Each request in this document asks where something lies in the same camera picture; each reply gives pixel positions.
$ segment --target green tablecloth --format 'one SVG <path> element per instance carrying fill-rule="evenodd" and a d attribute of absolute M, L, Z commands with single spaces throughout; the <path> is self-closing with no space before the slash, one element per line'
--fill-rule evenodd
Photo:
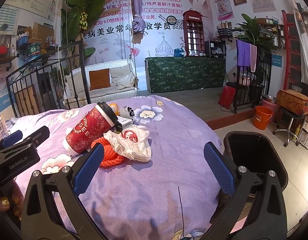
<path fill-rule="evenodd" d="M 225 58 L 208 57 L 146 58 L 150 92 L 222 87 L 225 61 Z"/>

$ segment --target pink towel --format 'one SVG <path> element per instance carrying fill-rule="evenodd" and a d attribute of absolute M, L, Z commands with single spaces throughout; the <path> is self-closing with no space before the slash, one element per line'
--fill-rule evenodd
<path fill-rule="evenodd" d="M 256 69 L 256 55 L 258 53 L 256 46 L 251 45 L 251 72 L 255 72 Z"/>

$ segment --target brown suitcase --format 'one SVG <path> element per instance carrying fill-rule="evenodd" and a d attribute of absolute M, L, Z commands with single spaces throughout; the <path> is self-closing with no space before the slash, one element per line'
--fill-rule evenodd
<path fill-rule="evenodd" d="M 276 103 L 296 115 L 308 115 L 308 97 L 299 92 L 280 90 L 276 94 Z"/>

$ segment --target fingernail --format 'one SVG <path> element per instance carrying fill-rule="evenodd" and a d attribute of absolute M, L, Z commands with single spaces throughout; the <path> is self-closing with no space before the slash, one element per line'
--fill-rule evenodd
<path fill-rule="evenodd" d="M 16 205 L 19 204 L 19 198 L 18 197 L 14 197 L 12 200 L 15 202 Z"/>
<path fill-rule="evenodd" d="M 14 210 L 14 215 L 16 217 L 19 217 L 20 216 L 20 211 L 18 209 Z"/>
<path fill-rule="evenodd" d="M 0 201 L 1 201 L 1 204 L 4 206 L 4 207 L 8 207 L 9 206 L 9 201 L 6 197 L 2 197 L 0 198 Z"/>

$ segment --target throw pillow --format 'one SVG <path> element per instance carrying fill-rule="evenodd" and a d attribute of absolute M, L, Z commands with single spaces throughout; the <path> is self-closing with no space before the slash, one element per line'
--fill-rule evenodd
<path fill-rule="evenodd" d="M 109 82 L 109 68 L 89 71 L 90 89 L 89 91 L 111 86 Z"/>
<path fill-rule="evenodd" d="M 129 74 L 120 78 L 117 81 L 117 89 L 130 88 L 134 84 L 135 84 L 135 76 L 132 72 L 129 72 Z"/>
<path fill-rule="evenodd" d="M 72 96 L 75 95 L 72 75 L 65 76 L 65 78 L 68 83 L 69 90 L 71 91 Z M 73 74 L 73 78 L 74 78 L 76 94 L 78 95 L 79 93 L 84 92 L 85 89 L 84 89 L 83 77 L 81 76 L 81 71 Z"/>
<path fill-rule="evenodd" d="M 117 81 L 130 72 L 130 65 L 127 64 L 125 66 L 111 68 L 110 72 L 112 77 L 112 83 L 114 84 L 114 86 L 117 86 Z"/>

